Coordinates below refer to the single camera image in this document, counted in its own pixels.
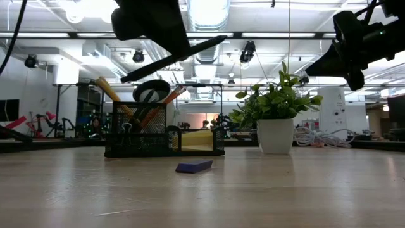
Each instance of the ceiling light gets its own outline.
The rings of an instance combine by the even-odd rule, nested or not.
[[[315,33],[307,32],[307,33],[276,33],[276,32],[244,32],[242,33],[242,37],[253,37],[253,38],[310,38],[314,37]]]
[[[131,84],[110,84],[111,87],[132,87]]]
[[[336,34],[335,33],[323,34],[323,38],[336,38]]]
[[[105,33],[105,32],[79,32],[77,34],[78,37],[81,38],[100,38],[100,37],[105,37],[105,38],[116,38],[115,34],[110,32],[110,33]]]
[[[233,37],[234,34],[231,32],[187,32],[188,38],[212,38],[219,35],[225,35],[227,37]]]
[[[12,38],[12,32],[0,32],[0,38]],[[66,32],[19,32],[19,38],[67,38],[69,34]]]
[[[101,18],[106,23],[111,23],[111,14],[118,8],[114,0],[59,0],[58,4],[66,12],[66,19],[70,23],[80,23],[86,18]]]

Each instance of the table surface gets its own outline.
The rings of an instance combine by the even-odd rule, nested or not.
[[[192,158],[105,160],[103,148],[0,155],[1,227],[404,227],[405,154],[226,148]]]

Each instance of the black mesh basket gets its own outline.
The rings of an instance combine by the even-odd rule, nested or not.
[[[145,123],[149,115],[154,118]],[[176,126],[165,127],[165,104],[114,102],[112,119],[113,133],[106,136],[107,158],[225,154],[223,128],[213,129],[212,151],[182,151],[181,130]]]

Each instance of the spotlight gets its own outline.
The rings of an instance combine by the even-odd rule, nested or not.
[[[24,65],[28,68],[37,68],[38,60],[36,54],[29,54],[28,58],[25,60]]]
[[[240,63],[249,63],[253,59],[254,52],[256,52],[254,42],[248,41],[245,48],[242,50],[242,54],[240,55]]]
[[[134,57],[132,57],[132,60],[136,63],[143,63],[145,60],[143,50],[136,50]]]
[[[235,81],[233,79],[229,79],[228,84],[235,84]]]

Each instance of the white cable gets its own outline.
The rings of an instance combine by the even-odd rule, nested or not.
[[[304,129],[306,134],[298,133],[299,129]],[[337,136],[335,133],[341,132],[346,130],[347,133],[352,134],[353,138],[349,141],[345,141]],[[322,132],[320,130],[311,130],[307,127],[298,127],[295,129],[294,132],[294,141],[297,142],[298,146],[309,146],[313,143],[325,143],[325,145],[330,147],[343,147],[343,148],[351,148],[350,143],[354,140],[354,132],[348,129],[340,129],[336,130],[332,133]]]

